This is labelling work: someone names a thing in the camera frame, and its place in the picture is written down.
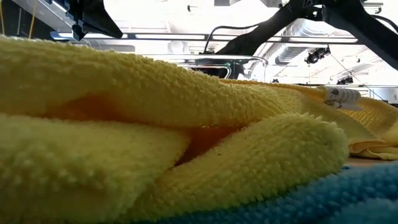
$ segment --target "yellow microfiber towel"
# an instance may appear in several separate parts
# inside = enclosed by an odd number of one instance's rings
[[[396,154],[387,104],[133,54],[0,37],[0,90],[3,222],[159,220],[283,195],[348,149]]]

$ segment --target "microfiber towel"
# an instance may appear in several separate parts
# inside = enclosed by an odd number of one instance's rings
[[[0,217],[156,221],[230,208],[337,173],[350,149],[394,147],[383,138],[397,111],[376,100],[344,112],[321,88],[43,40],[0,46]]]
[[[398,163],[344,170],[285,197],[159,223],[397,223]]]

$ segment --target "blue cloth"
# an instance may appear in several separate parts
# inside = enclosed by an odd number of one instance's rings
[[[158,223],[398,223],[398,163],[343,169],[285,197]]]

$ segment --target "ceiling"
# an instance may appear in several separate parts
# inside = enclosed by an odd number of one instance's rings
[[[33,0],[13,0],[26,11],[33,11]],[[392,0],[368,2],[383,3],[379,15],[388,17],[398,23]],[[108,14],[123,32],[134,33],[170,33],[170,34],[208,34],[220,25],[248,26],[270,18],[277,10],[278,0],[104,0]],[[369,8],[368,13],[376,10]],[[59,32],[70,32],[72,22],[56,5],[48,5],[45,0],[38,0],[36,17]],[[336,30],[326,24],[304,24],[311,35],[325,37],[352,37],[349,33]],[[216,34],[240,35],[250,30],[218,30]],[[277,35],[290,34],[291,30],[281,30]],[[170,41],[144,40],[83,40],[83,43],[100,49],[115,49],[120,51],[135,51],[138,54],[170,53]],[[188,49],[181,53],[200,52],[204,42],[188,41],[183,43]],[[220,49],[226,42],[212,42],[211,49]],[[358,83],[373,83],[375,79],[370,74],[374,71],[387,71],[385,74],[396,74],[377,55],[363,45],[330,45],[331,55],[318,63],[308,66],[304,58],[308,50],[314,47],[326,47],[313,44],[264,44],[256,56],[269,61],[267,74],[270,79],[277,77],[290,83],[331,83],[352,72]],[[285,63],[276,63],[282,54],[293,55]]]

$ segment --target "white tag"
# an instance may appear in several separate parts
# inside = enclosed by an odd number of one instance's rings
[[[326,90],[325,103],[336,109],[343,110],[362,110],[356,102],[360,99],[361,93],[357,90],[350,90],[345,88],[336,88],[329,86],[321,86]]]
[[[361,93],[357,90],[328,86],[324,86],[324,88],[327,91],[325,100],[333,100],[339,103],[356,103],[361,97]]]
[[[351,103],[340,103],[340,102],[336,102],[333,100],[326,100],[325,103],[326,103],[326,105],[331,106],[336,109],[352,110],[352,111],[362,110],[362,107],[357,106],[355,104],[351,104]]]

